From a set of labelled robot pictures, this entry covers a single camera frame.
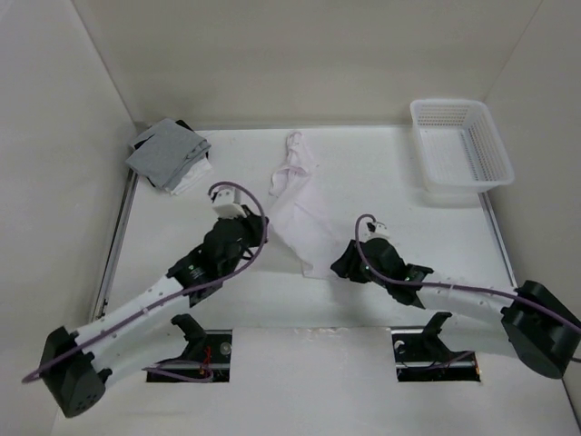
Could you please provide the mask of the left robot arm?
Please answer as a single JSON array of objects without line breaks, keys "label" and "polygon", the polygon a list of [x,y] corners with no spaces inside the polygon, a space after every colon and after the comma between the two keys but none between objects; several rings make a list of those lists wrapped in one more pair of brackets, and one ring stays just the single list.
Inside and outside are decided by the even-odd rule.
[{"label": "left robot arm", "polygon": [[85,413],[135,372],[199,359],[206,332],[192,308],[256,259],[267,242],[268,223],[246,207],[220,217],[202,243],[145,292],[72,332],[65,327],[50,332],[39,377],[62,414]]}]

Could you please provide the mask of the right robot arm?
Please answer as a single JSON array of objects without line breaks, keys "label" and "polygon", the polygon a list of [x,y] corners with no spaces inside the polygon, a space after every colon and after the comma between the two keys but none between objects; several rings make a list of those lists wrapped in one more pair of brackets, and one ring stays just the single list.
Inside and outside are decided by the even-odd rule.
[{"label": "right robot arm", "polygon": [[512,292],[461,291],[428,285],[433,269],[406,263],[383,238],[355,240],[331,265],[351,282],[373,282],[396,302],[431,310],[421,332],[396,341],[396,360],[444,365],[465,352],[520,360],[549,379],[561,379],[580,343],[580,321],[544,285],[526,281]]}]

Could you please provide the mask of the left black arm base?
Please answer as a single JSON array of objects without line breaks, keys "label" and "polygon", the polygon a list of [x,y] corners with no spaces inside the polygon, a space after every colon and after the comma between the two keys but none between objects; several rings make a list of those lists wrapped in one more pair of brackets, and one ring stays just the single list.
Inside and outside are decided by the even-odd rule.
[{"label": "left black arm base", "polygon": [[205,330],[190,314],[176,315],[182,352],[146,370],[149,383],[225,383],[230,381],[233,331]]}]

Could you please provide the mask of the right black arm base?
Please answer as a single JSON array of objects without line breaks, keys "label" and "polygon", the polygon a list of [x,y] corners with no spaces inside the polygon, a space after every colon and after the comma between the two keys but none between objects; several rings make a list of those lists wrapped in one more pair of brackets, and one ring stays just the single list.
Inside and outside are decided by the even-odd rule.
[{"label": "right black arm base", "polygon": [[391,330],[399,382],[480,382],[476,354],[453,352],[439,338],[451,316],[437,312],[424,327]]}]

